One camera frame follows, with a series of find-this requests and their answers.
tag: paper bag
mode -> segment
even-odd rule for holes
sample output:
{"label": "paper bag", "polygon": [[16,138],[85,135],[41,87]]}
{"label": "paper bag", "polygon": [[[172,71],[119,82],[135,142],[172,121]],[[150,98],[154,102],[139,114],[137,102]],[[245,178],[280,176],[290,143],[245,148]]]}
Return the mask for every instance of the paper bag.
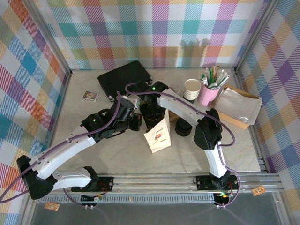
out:
{"label": "paper bag", "polygon": [[152,153],[171,145],[168,110],[165,111],[165,117],[154,128],[144,135]]}

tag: white paper bag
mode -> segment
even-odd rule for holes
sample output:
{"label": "white paper bag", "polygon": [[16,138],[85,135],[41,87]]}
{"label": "white paper bag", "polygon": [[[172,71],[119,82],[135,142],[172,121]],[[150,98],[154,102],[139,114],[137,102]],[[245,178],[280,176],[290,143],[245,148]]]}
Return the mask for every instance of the white paper bag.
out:
{"label": "white paper bag", "polygon": [[244,97],[226,88],[220,94],[215,109],[239,121],[253,125],[262,105],[262,98]]}
{"label": "white paper bag", "polygon": [[168,110],[165,111],[165,117],[154,128],[144,135],[152,153],[171,145]]}

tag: black lid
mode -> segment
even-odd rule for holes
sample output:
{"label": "black lid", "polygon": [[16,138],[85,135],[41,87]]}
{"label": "black lid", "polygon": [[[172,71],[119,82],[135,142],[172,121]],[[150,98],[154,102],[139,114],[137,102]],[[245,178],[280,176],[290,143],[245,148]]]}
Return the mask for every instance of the black lid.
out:
{"label": "black lid", "polygon": [[188,136],[192,131],[192,125],[190,125],[184,119],[180,118],[176,122],[175,131],[179,136]]}

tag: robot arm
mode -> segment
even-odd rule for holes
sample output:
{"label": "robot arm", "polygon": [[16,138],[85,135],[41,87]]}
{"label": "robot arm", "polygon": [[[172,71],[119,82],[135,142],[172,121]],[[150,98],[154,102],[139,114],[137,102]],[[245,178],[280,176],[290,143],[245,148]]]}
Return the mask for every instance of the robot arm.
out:
{"label": "robot arm", "polygon": [[[98,183],[98,176],[92,167],[85,166],[77,171],[69,172],[62,172],[57,170],[57,168],[80,151],[96,144],[104,138],[122,134],[128,128],[133,131],[138,131],[143,120],[140,114],[134,113],[136,106],[136,100],[128,100],[128,98],[124,97],[120,100],[119,111],[115,119],[101,132],[84,135],[76,139],[72,138],[80,134],[96,131],[107,124],[116,111],[117,102],[115,102],[110,109],[101,110],[96,114],[89,115],[66,139],[67,144],[50,152],[50,154],[46,155],[52,147],[31,158],[27,156],[18,158],[17,164],[21,172],[33,163],[38,162],[33,169],[30,169],[22,177],[31,198],[39,199],[52,190],[60,188],[85,187],[88,190],[93,190]],[[46,156],[39,161],[38,159],[43,155]]]}
{"label": "robot arm", "polygon": [[[163,93],[176,96],[176,99],[181,99],[180,96],[175,94],[171,89],[165,89]],[[222,128],[219,124],[216,124],[212,119],[204,118],[203,115],[198,114],[194,110],[186,107],[176,99],[173,99],[168,96],[161,95],[157,99],[157,103],[160,107],[166,108],[173,113],[177,114],[185,121],[187,121],[195,130],[194,141],[195,143],[205,151],[206,157],[210,164],[210,173],[216,178],[221,178],[227,172],[227,169],[222,165],[221,159],[218,154],[217,145],[221,143],[221,132]],[[215,110],[211,110],[212,115],[219,119],[218,113]]]}
{"label": "robot arm", "polygon": [[[177,99],[185,101],[164,84],[161,90],[158,91],[174,95]],[[229,171],[227,171],[227,169],[222,165],[217,150],[217,145],[220,143],[222,138],[221,126],[212,119],[207,117],[203,118],[203,116],[171,97],[151,95],[147,96],[147,98],[152,99],[150,104],[156,104],[160,108],[165,108],[176,113],[196,128],[194,141],[201,149],[205,150],[210,164],[210,176],[212,183],[216,187],[221,188],[230,174]],[[27,169],[34,162],[38,162],[38,165],[34,166],[33,169],[29,170],[22,177],[32,199],[41,198],[50,193],[52,190],[60,188],[81,187],[90,191],[95,189],[98,183],[98,176],[92,167],[86,166],[78,171],[71,172],[61,172],[58,171],[57,168],[80,151],[96,144],[103,138],[110,138],[118,134],[122,134],[128,128],[133,131],[139,131],[139,127],[142,124],[142,118],[140,114],[134,113],[134,108],[138,107],[138,102],[135,99],[123,97],[120,100],[120,108],[116,118],[106,129],[101,132],[81,136],[70,141],[70,138],[78,134],[96,131],[103,127],[113,117],[117,108],[116,105],[117,103],[115,102],[111,109],[101,110],[96,114],[88,116],[67,138],[67,144],[63,145],[56,151],[51,152],[41,161],[38,159],[49,151],[51,147],[32,158],[21,156],[17,159],[17,164],[21,172]],[[209,111],[208,114],[219,119],[218,113],[215,110]]]}

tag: small card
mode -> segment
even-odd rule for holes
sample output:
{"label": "small card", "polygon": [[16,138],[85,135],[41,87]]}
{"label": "small card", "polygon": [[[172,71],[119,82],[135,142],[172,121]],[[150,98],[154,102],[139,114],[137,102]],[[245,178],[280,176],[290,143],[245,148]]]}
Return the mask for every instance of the small card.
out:
{"label": "small card", "polygon": [[58,204],[58,203],[47,202],[44,208],[47,210],[53,210],[53,211],[57,212],[59,207],[60,207],[60,204]]}
{"label": "small card", "polygon": [[85,94],[83,95],[83,99],[91,100],[91,101],[95,102],[98,95],[99,95],[98,93],[91,92],[91,91],[86,91]]}
{"label": "small card", "polygon": [[262,193],[265,193],[266,189],[264,188],[264,186],[259,186],[257,188],[252,189],[251,191],[252,191],[252,194],[254,196],[257,196],[257,195],[260,195]]}

